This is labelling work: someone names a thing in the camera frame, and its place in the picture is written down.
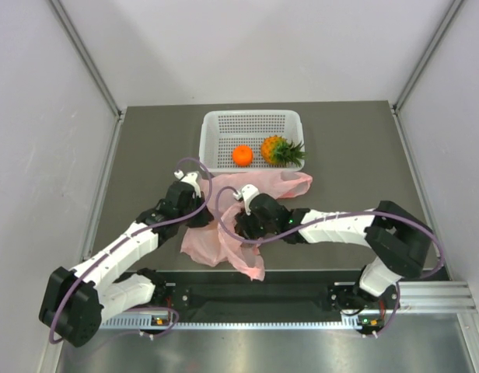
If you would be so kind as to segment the orange tangerine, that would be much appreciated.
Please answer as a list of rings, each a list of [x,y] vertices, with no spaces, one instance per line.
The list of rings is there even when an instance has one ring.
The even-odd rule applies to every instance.
[[[232,151],[232,160],[236,166],[248,167],[253,162],[253,151],[247,145],[238,145]]]

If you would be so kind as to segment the orange toy pineapple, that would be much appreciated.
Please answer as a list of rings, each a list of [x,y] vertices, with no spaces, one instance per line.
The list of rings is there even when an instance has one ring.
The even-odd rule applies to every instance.
[[[265,138],[260,146],[260,154],[265,162],[272,166],[286,167],[295,165],[300,167],[302,160],[305,159],[306,153],[302,149],[304,144],[281,136],[270,136]]]

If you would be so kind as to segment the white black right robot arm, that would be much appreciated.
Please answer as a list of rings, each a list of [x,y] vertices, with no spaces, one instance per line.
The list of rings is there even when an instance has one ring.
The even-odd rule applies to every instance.
[[[420,277],[434,239],[427,225],[389,200],[359,213],[322,212],[289,210],[265,193],[236,214],[235,233],[251,241],[278,235],[289,244],[336,242],[371,249],[376,258],[364,266],[351,293],[338,299],[346,309],[372,307],[390,286]]]

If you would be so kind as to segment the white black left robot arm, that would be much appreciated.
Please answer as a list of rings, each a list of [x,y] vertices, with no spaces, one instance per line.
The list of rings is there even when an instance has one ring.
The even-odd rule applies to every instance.
[[[175,319],[169,291],[155,270],[138,270],[130,277],[124,272],[174,237],[180,226],[201,228],[212,222],[207,209],[211,196],[210,191],[201,191],[198,174],[188,173],[105,249],[70,270],[56,269],[48,279],[39,314],[50,329],[50,343],[66,341],[81,347],[102,323],[132,309],[162,309],[167,319]]]

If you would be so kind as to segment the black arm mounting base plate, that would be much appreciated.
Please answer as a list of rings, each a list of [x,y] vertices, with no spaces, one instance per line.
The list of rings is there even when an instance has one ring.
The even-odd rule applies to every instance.
[[[317,311],[392,309],[393,291],[388,288],[379,297],[367,295],[353,284],[325,283],[176,283],[156,287],[151,305],[170,306],[178,312],[203,310],[206,306],[251,311],[255,306],[286,308],[290,305],[313,307]]]

